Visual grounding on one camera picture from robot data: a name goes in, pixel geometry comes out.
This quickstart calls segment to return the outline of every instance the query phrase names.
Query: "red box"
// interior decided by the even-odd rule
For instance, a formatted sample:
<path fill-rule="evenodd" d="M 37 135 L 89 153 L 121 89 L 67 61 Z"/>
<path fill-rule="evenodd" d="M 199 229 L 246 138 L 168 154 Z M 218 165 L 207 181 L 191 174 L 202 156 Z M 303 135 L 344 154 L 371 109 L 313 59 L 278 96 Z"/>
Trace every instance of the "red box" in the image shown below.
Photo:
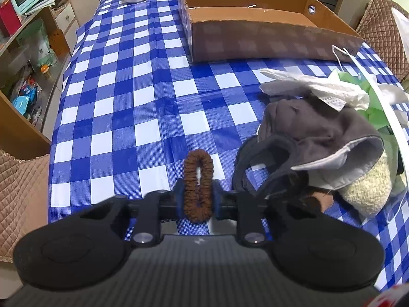
<path fill-rule="evenodd" d="M 12 36 L 21 26 L 13 4 L 10 0 L 3 2 L 0 6 L 0 30 L 4 36 Z"/>

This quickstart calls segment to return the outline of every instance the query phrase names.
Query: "white plastic strip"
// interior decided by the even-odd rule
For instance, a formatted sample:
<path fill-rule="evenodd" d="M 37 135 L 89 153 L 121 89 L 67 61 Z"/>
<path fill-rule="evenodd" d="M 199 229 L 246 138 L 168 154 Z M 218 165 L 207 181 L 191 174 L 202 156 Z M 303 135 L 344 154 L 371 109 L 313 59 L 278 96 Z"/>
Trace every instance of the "white plastic strip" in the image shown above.
<path fill-rule="evenodd" d="M 371 85 L 371 88 L 375 92 L 375 95 L 378 97 L 379 102 L 381 103 L 381 106 L 388 119 L 389 125 L 391 126 L 391 129 L 395 135 L 397 145 L 399 146 L 400 154 L 402 156 L 402 162 L 403 162 L 403 167 L 405 169 L 405 172 L 409 172 L 409 144 L 403 133 L 402 127 L 396 117 L 396 114 L 392 109 L 392 106 L 390 106 L 389 103 L 386 101 L 385 97 L 382 94 L 382 91 L 378 87 L 378 83 L 371 77 L 371 75 L 366 71 L 366 69 L 361 66 L 361 64 L 357 61 L 357 59 L 354 56 L 351 56 L 351 54 L 349 54 L 349 52 L 345 48 L 343 50 L 336 46 L 333 46 L 333 48 L 336 49 L 337 51 L 340 51 L 341 53 L 345 55 L 348 55 L 351 58 L 352 62 L 355 63 L 355 65 L 358 67 L 362 76 L 365 77 L 367 81 L 369 82 L 369 84 Z M 406 174 L 406 185 L 407 186 L 409 186 L 408 176 L 409 174 Z"/>

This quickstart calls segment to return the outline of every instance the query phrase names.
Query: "metal screw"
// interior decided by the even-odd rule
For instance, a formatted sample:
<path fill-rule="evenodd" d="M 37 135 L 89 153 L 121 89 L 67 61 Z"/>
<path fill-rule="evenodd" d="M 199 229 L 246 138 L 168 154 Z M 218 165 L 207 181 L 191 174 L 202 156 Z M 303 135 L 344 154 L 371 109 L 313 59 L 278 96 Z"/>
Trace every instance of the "metal screw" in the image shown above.
<path fill-rule="evenodd" d="M 309 12 L 311 15 L 314 15 L 314 14 L 315 14 L 315 7 L 314 7 L 313 5 L 309 6 L 309 7 L 308 7 L 308 12 Z"/>
<path fill-rule="evenodd" d="M 252 232 L 247 233 L 244 236 L 244 239 L 246 239 L 246 241 L 250 242 L 251 244 L 259 244 L 260 242 L 264 241 L 264 235 L 262 235 L 261 233 Z"/>
<path fill-rule="evenodd" d="M 133 240 L 139 244 L 147 244 L 151 242 L 153 239 L 153 235 L 146 232 L 137 233 L 134 235 Z"/>

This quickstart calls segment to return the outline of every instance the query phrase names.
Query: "plastic bag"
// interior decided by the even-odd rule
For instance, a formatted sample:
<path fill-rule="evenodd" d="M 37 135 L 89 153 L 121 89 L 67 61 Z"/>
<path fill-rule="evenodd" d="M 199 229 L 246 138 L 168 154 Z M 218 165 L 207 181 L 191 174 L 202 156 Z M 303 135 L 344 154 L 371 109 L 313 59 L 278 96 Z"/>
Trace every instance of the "plastic bag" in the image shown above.
<path fill-rule="evenodd" d="M 405 51 L 406 59 L 409 62 L 409 19 L 395 8 L 392 8 L 392 15 L 395 19 L 397 29 L 399 30 L 400 39 L 403 43 L 403 49 Z"/>

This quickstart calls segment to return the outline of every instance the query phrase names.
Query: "blue and white tablecloth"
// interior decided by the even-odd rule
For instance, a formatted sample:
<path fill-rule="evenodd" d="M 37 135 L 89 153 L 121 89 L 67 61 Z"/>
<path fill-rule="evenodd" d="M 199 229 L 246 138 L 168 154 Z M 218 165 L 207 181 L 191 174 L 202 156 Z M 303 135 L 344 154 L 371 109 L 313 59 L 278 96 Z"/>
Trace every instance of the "blue and white tablecloth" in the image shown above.
<path fill-rule="evenodd" d="M 211 155 L 214 178 L 229 190 L 237 150 L 255 134 L 268 102 L 259 85 L 269 79 L 259 69 L 325 77 L 337 67 L 329 61 L 279 59 L 193 65 L 177 0 L 100 2 L 92 20 L 77 30 L 64 74 L 51 146 L 50 221 L 114 194 L 135 199 L 169 190 L 183 177 L 188 151 L 198 148 Z M 380 83 L 400 86 L 366 44 L 357 58 Z M 343 65 L 357 75 L 356 67 Z M 267 173 L 253 167 L 248 176 L 259 186 Z M 342 200 L 327 213 L 380 240 L 386 261 L 378 288 L 408 280 L 407 199 L 389 225 L 385 210 L 368 221 Z M 179 220 L 177 230 L 207 235 L 213 228 Z"/>

